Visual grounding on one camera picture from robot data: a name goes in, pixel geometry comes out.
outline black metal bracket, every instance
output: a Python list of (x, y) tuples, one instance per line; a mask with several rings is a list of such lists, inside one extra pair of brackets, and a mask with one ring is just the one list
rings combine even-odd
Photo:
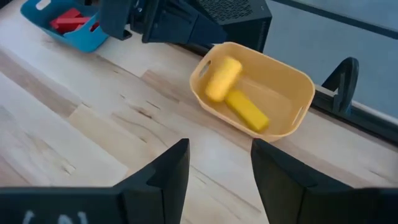
[(332, 74), (322, 84), (322, 87), (336, 91), (333, 97), (331, 110), (334, 113), (351, 113), (351, 102), (353, 100), (356, 82), (358, 81), (359, 62), (353, 57), (343, 60)]

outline wooden table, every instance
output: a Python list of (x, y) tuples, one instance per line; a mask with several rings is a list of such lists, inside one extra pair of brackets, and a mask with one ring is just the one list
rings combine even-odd
[[(267, 223), (251, 138), (203, 111), (188, 79), (200, 57), (134, 34), (95, 54), (0, 10), (0, 185), (111, 186), (190, 139), (183, 223)], [(397, 150), (310, 110), (274, 143), (353, 187), (397, 186)]]

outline basket handle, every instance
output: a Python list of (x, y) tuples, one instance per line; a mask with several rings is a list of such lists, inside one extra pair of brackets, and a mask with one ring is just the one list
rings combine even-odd
[(191, 81), (198, 81), (202, 75), (204, 75), (203, 71), (206, 71), (206, 66), (210, 67), (212, 64), (212, 51), (216, 51), (217, 48), (221, 47), (221, 45), (215, 45), (213, 48), (210, 49), (210, 51), (202, 58), (202, 60), (199, 62), (198, 66), (195, 68), (193, 71), (193, 75), (191, 76)]
[(41, 2), (42, 0), (28, 0), (26, 1), (21, 7), (21, 14), (24, 15), (29, 21), (33, 22), (34, 24), (43, 24), (43, 14), (47, 15), (50, 14), (52, 10), (52, 4), (59, 0), (51, 0), (45, 7), (42, 9), (38, 9), (36, 5)]
[(351, 113), (356, 83), (358, 81), (359, 62), (353, 57), (343, 60), (322, 84), (322, 87), (336, 91), (333, 97), (332, 111), (335, 113)]

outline wood grain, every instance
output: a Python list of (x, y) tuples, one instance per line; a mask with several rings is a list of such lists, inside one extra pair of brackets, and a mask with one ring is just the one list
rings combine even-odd
[(113, 114), (120, 125), (136, 136), (142, 136), (140, 127), (145, 127), (147, 134), (142, 138), (157, 149), (163, 148), (162, 143), (170, 147), (181, 138), (189, 138), (193, 167), (257, 209), (262, 209), (247, 151), (170, 109), (158, 109), (150, 104), (137, 107), (132, 100), (125, 100), (129, 108)]
[[(109, 118), (99, 116), (95, 111), (84, 105), (78, 107), (69, 117), (69, 121), (131, 170), (139, 170), (140, 167), (137, 166), (137, 163), (149, 163), (169, 148), (166, 145), (157, 146), (157, 155), (150, 158), (147, 155), (151, 149), (143, 147), (142, 143), (139, 142), (140, 139), (133, 134), (124, 133), (119, 126), (113, 125)], [(189, 223), (266, 222), (266, 216), (262, 214), (262, 210), (232, 194), (193, 166), (190, 167), (184, 217)]]
[[(32, 73), (32, 68), (28, 71), (18, 63), (15, 63), (15, 61), (10, 58), (10, 55), (12, 55), (10, 52), (6, 54), (4, 49), (0, 48), (0, 72), (37, 98), (52, 111), (64, 118), (69, 117), (76, 109), (77, 104), (59, 95), (60, 92), (65, 92), (66, 90), (61, 90), (62, 87), (47, 79), (47, 85), (53, 86), (56, 90), (49, 88), (35, 77)], [(71, 97), (76, 99), (75, 102), (79, 104), (77, 97)]]
[[(12, 51), (12, 53), (20, 58), (18, 63), (26, 63), (26, 61), (29, 61), (35, 69), (40, 70), (56, 82), (63, 83), (71, 92), (78, 95), (84, 104), (89, 105), (100, 114), (109, 114), (123, 108), (126, 105), (126, 97), (132, 102), (129, 106), (133, 106), (134, 108), (144, 108), (152, 104), (156, 105), (158, 108), (164, 109), (161, 115), (162, 118), (165, 119), (172, 113), (172, 109), (175, 108), (174, 101), (165, 98), (155, 90), (143, 85), (143, 82), (136, 76), (131, 75), (131, 73), (126, 73), (123, 69), (108, 64), (106, 61), (93, 57), (92, 55), (83, 55), (75, 50), (56, 46), (50, 43), (49, 38), (43, 36), (40, 30), (28, 27), (28, 25), (19, 18), (19, 15), (13, 15), (12, 18), (14, 19), (14, 23), (20, 22), (22, 26), (27, 26), (26, 30), (29, 31), (29, 35), (32, 39), (24, 40), (16, 44), (15, 39), (11, 39), (9, 36), (2, 36), (0, 37), (0, 39), (3, 40), (2, 43), (7, 44), (4, 48)], [(14, 30), (14, 27), (4, 26), (3, 29), (7, 29), (9, 34), (15, 34), (17, 32)], [(41, 52), (40, 58), (35, 57), (34, 52)], [(59, 63), (48, 63), (54, 60)], [(241, 152), (236, 146), (233, 147), (236, 152)], [(208, 154), (208, 151), (213, 151), (212, 148), (203, 151), (201, 149), (203, 146), (194, 148), (197, 149), (197, 154)], [(226, 144), (223, 148), (223, 152), (228, 152), (229, 144)], [(254, 203), (257, 208), (262, 208), (254, 179), (252, 178), (249, 156), (246, 152), (244, 154), (244, 165), (235, 167), (231, 161), (229, 164), (231, 164), (234, 169), (229, 169), (229, 166), (221, 166), (223, 168), (222, 170), (230, 174), (233, 174), (234, 170), (241, 171), (231, 177), (224, 178), (220, 183), (224, 187), (231, 185), (232, 187), (230, 190), (234, 192), (234, 194), (239, 195), (250, 203)], [(228, 156), (222, 154), (217, 157), (220, 157), (222, 160), (229, 160)], [(217, 176), (222, 175), (222, 172), (212, 170), (211, 167), (207, 165), (206, 160), (197, 159), (196, 161), (201, 162), (203, 167), (207, 167), (204, 173), (213, 179), (216, 180)], [(239, 177), (242, 176), (243, 179), (248, 179), (248, 184), (240, 181), (239, 178), (236, 178), (236, 175)]]
[(27, 187), (25, 180), (12, 166), (0, 156), (0, 187)]
[[(125, 166), (2, 73), (0, 73), (0, 105), (24, 130), (20, 131), (21, 129), (17, 128), (16, 131), (11, 131), (11, 134), (18, 133), (13, 137), (9, 132), (15, 125), (7, 122), (8, 116), (4, 113), (3, 124), (6, 131), (2, 135), (2, 144), (6, 145), (2, 150), (3, 158), (6, 160), (13, 158), (12, 163), (16, 166), (27, 165), (20, 161), (24, 156), (26, 159), (34, 160), (33, 164), (41, 166), (47, 166), (45, 165), (46, 160), (53, 163), (49, 172), (55, 173), (48, 174), (51, 178), (39, 180), (33, 178), (37, 181), (32, 184), (110, 186), (117, 184), (127, 172)], [(14, 146), (21, 145), (21, 141), (23, 142), (22, 146), (15, 151), (20, 154), (10, 154), (14, 153), (12, 150)], [(30, 153), (38, 155), (38, 157), (33, 158), (32, 155), (29, 155)], [(42, 173), (39, 169), (33, 169), (33, 165), (24, 167), (24, 170), (29, 172), (26, 175)]]
[(119, 41), (107, 40), (96, 53), (113, 64), (135, 74), (143, 76), (152, 70), (166, 77), (188, 75), (193, 72), (200, 57), (184, 49), (163, 43), (142, 44), (142, 36), (135, 33), (130, 39)]
[(140, 170), (157, 157), (143, 140), (129, 134), (110, 119), (103, 119), (85, 105), (80, 105), (68, 121), (133, 171)]

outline red object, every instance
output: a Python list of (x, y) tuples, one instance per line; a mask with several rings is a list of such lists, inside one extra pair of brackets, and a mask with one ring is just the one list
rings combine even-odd
[(97, 29), (97, 27), (99, 27), (100, 26), (100, 23), (99, 22), (96, 22), (96, 23), (94, 23), (94, 25), (92, 25), (91, 26), (91, 28), (90, 28), (90, 32), (93, 32), (95, 29)]
[(90, 20), (90, 17), (80, 18), (58, 18), (55, 22), (58, 25), (57, 31), (61, 34), (71, 32), (77, 29), (79, 25), (83, 25)]
[(58, 16), (56, 19), (51, 21), (50, 25), (59, 33), (64, 34), (66, 32), (74, 31), (80, 23), (76, 24), (75, 26), (61, 27), (58, 20), (59, 19), (78, 19), (81, 17), (83, 17), (83, 15), (77, 9), (71, 8), (68, 11), (64, 12), (61, 16)]

